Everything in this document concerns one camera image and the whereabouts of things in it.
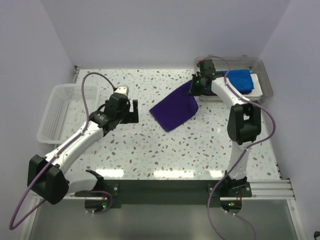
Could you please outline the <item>purple towel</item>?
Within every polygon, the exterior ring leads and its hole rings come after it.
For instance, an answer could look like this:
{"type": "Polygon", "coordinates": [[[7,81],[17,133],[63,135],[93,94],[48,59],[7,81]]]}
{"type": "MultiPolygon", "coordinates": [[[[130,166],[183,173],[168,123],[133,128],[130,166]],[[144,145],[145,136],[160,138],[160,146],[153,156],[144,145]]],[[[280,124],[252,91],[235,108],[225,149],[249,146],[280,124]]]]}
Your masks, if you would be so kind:
{"type": "Polygon", "coordinates": [[[198,103],[194,96],[189,95],[191,84],[190,80],[179,86],[149,110],[166,132],[181,126],[197,113],[198,103]]]}

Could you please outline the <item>blue towel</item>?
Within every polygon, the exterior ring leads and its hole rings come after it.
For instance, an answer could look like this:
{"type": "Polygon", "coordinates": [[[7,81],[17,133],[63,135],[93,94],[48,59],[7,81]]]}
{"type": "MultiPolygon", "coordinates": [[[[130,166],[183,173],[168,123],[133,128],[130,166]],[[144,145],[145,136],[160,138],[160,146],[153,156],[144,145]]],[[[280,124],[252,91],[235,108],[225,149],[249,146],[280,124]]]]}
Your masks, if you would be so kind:
{"type": "Polygon", "coordinates": [[[230,83],[243,95],[254,89],[251,73],[248,69],[232,69],[227,74],[230,83]]]}

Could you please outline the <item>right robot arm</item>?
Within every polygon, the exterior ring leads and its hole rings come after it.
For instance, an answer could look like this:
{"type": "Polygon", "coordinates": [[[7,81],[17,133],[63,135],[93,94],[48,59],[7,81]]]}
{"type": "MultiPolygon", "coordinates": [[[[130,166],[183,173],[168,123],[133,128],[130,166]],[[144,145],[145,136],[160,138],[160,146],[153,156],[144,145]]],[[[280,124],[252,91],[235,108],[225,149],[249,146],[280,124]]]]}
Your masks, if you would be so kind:
{"type": "Polygon", "coordinates": [[[192,75],[190,96],[213,91],[229,108],[227,134],[231,140],[231,156],[223,178],[213,188],[220,196],[235,196],[247,186],[247,164],[250,145],[261,134],[261,109],[244,97],[228,79],[229,71],[218,73],[209,57],[200,60],[199,70],[192,75]]]}

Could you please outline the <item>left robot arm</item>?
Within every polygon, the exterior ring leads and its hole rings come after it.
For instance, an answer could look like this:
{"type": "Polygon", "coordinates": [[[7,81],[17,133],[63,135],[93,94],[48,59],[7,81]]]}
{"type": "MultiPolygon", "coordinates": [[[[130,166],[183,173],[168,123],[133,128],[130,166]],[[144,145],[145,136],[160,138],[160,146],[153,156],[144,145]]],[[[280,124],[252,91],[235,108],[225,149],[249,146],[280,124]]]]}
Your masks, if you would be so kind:
{"type": "Polygon", "coordinates": [[[129,100],[127,86],[118,87],[105,102],[104,110],[89,115],[81,128],[55,150],[29,161],[27,186],[52,205],[67,194],[87,191],[92,196],[103,193],[103,177],[89,170],[80,179],[67,178],[73,163],[94,143],[101,140],[119,124],[136,124],[139,121],[138,101],[129,100]]]}

